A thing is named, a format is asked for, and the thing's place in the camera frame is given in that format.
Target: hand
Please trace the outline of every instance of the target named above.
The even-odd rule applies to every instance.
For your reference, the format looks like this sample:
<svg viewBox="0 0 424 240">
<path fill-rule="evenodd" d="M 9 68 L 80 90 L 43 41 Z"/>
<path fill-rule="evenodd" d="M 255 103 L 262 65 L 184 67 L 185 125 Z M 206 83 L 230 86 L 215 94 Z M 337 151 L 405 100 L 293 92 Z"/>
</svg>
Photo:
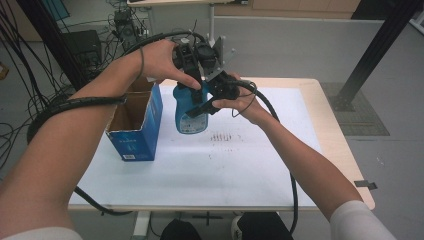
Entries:
<svg viewBox="0 0 424 240">
<path fill-rule="evenodd" d="M 237 73 L 231 73 L 231 76 L 240 80 Z M 240 112 L 240 114 L 251 123 L 260 125 L 265 121 L 269 114 L 258 102 L 255 95 L 249 90 L 239 87 L 240 96 L 236 100 L 221 99 L 212 102 L 216 108 L 232 108 Z"/>
<path fill-rule="evenodd" d="M 172 79 L 187 87 L 200 89 L 200 84 L 194 78 L 178 70 L 172 62 L 172 51 L 176 45 L 168 40 L 160 40 L 144 46 L 142 76 L 155 78 L 158 82 Z"/>
</svg>

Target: label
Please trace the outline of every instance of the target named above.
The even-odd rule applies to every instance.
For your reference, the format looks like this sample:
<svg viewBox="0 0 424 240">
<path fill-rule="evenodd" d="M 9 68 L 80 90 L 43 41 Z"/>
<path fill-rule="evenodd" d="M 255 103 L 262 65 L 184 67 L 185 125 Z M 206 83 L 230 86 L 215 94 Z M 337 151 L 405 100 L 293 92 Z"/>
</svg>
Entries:
<svg viewBox="0 0 424 240">
<path fill-rule="evenodd" d="M 207 117 L 208 116 L 206 114 L 201 114 L 195 118 L 191 118 L 187 116 L 187 114 L 184 114 L 180 121 L 181 132 L 186 134 L 195 134 L 204 131 L 208 121 Z"/>
</svg>

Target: open cardboard box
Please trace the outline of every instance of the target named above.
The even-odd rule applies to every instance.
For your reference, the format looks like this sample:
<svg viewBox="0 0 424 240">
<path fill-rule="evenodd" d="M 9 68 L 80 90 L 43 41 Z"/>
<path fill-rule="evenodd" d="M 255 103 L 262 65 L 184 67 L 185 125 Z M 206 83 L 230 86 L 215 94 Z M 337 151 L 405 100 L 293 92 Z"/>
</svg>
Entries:
<svg viewBox="0 0 424 240">
<path fill-rule="evenodd" d="M 128 89 L 127 102 L 119 105 L 106 135 L 124 161 L 153 161 L 162 117 L 159 85 L 144 78 Z"/>
</svg>

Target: white sleeve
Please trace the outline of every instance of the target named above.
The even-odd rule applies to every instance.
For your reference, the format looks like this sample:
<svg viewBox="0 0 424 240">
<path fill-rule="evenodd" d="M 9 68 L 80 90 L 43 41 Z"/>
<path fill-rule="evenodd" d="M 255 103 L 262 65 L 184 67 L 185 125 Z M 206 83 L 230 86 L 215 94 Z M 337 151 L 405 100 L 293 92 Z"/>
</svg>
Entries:
<svg viewBox="0 0 424 240">
<path fill-rule="evenodd" d="M 349 201 L 330 218 L 332 240 L 396 240 L 387 228 L 361 201 Z"/>
<path fill-rule="evenodd" d="M 46 227 L 7 237 L 3 240 L 82 240 L 81 236 L 72 229 L 63 227 Z"/>
</svg>

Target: floor mat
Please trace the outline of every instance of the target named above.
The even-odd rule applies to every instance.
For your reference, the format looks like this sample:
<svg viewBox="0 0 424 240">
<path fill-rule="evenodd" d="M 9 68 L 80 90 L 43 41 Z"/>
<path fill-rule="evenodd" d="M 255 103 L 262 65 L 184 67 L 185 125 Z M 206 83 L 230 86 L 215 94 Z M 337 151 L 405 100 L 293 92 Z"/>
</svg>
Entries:
<svg viewBox="0 0 424 240">
<path fill-rule="evenodd" d="M 344 83 L 320 83 L 327 98 L 336 96 Z M 355 111 L 334 111 L 345 136 L 390 136 L 364 94 L 359 91 L 352 101 Z"/>
</svg>

